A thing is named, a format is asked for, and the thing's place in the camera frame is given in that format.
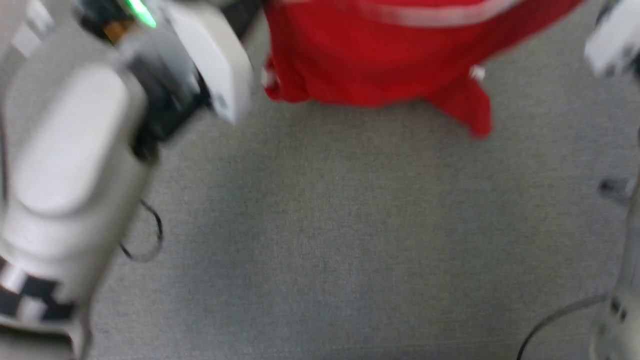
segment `wire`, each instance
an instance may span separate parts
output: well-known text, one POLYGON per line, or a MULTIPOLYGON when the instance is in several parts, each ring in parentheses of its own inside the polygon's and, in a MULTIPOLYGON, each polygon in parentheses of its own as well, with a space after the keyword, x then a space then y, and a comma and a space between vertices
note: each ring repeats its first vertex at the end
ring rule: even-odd
POLYGON ((576 311, 583 310, 590 306, 594 306, 601 302, 604 302, 605 300, 607 300, 607 297, 609 297, 609 294, 604 293, 604 294, 599 294, 592 297, 584 298, 582 300, 578 300, 574 303, 571 303, 563 307, 562 309, 557 310, 554 313, 549 314, 547 317, 540 320, 540 322, 538 322, 536 326, 533 327, 531 332, 527 335, 527 337, 522 342, 522 345, 520 346, 520 350, 518 351, 518 357, 516 358, 516 360, 522 360, 522 355, 524 354, 524 350, 527 348, 527 345, 529 344, 531 339, 537 333, 539 333, 542 329, 544 329, 546 326, 562 318, 563 316, 572 314, 576 311))
POLYGON ((120 243, 120 249, 124 253, 124 256, 127 257, 127 259, 131 261, 135 261, 137 263, 148 263, 149 261, 152 261, 153 259, 155 259, 158 256, 158 254, 160 254, 160 250, 162 250, 162 245, 164 243, 164 229, 162 224, 162 218, 160 218, 160 215, 157 213, 157 211, 144 200, 140 200, 140 204, 142 204, 145 210, 151 213, 151 215, 153 215, 154 218, 156 219, 156 226, 157 226, 156 246, 154 246, 154 248, 151 249, 151 251, 149 251, 148 253, 142 254, 142 255, 131 254, 131 252, 127 249, 127 247, 124 246, 123 243, 120 243))

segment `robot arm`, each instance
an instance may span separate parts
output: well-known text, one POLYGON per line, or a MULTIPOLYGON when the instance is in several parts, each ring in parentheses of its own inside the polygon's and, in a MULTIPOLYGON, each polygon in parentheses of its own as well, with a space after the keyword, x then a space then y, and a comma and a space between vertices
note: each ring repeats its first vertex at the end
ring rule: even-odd
MULTIPOLYGON (((90 10, 116 4, 77 1, 90 10)), ((261 2, 218 9, 150 1, 153 28, 128 34, 113 63, 87 66, 61 89, 9 173, 0 229, 2 359, 86 359, 93 296, 158 164, 159 146, 200 108, 233 124, 248 111, 252 66, 236 33, 246 32, 261 2)), ((43 19, 57 17, 47 13, 43 19)), ((109 20, 97 14, 104 13, 81 14, 92 33, 109 20)), ((62 19, 49 21, 47 31, 62 19)), ((26 30, 33 29, 21 28, 7 58, 11 70, 42 39, 26 30)))
MULTIPOLYGON (((585 55, 597 76, 640 76, 640 0, 609 1, 585 55)), ((620 274, 593 322, 592 360, 640 359, 640 174, 628 201, 620 274)))

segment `gray carpet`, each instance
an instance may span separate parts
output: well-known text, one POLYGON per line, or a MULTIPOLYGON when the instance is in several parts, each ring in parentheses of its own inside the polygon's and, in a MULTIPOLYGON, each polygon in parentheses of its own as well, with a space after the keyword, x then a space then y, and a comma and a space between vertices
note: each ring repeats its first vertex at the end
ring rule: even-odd
MULTIPOLYGON (((6 28, 21 1, 2 1, 6 28)), ((421 102, 291 106, 257 86, 244 124, 202 115, 148 195, 167 246, 149 265, 118 259, 92 360, 515 358, 535 321, 618 270, 624 210, 595 188, 636 171, 640 92, 582 61, 598 7, 488 64, 484 142, 421 102)), ((56 86, 101 52, 68 26, 24 69, 6 107, 13 161, 56 86)), ((132 246, 153 230, 141 215, 132 246)), ((527 358, 585 359, 592 314, 527 358)))

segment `red cloth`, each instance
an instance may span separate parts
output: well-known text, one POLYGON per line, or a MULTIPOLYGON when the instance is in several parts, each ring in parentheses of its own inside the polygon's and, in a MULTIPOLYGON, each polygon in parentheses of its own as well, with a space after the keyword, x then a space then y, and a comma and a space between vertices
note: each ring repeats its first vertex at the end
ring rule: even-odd
POLYGON ((272 72, 265 90, 276 101, 353 106, 423 98, 486 136, 490 99, 470 69, 582 2, 280 0, 265 9, 272 72))

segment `green led light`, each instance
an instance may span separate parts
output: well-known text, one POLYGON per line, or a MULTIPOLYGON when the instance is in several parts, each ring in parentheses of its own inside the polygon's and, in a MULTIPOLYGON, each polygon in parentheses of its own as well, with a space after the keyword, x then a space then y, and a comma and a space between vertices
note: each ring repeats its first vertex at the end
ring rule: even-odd
POLYGON ((151 15, 149 9, 142 3, 142 0, 127 0, 127 5, 133 11, 133 14, 138 18, 138 20, 144 22, 146 25, 151 28, 156 27, 156 21, 154 17, 151 15))

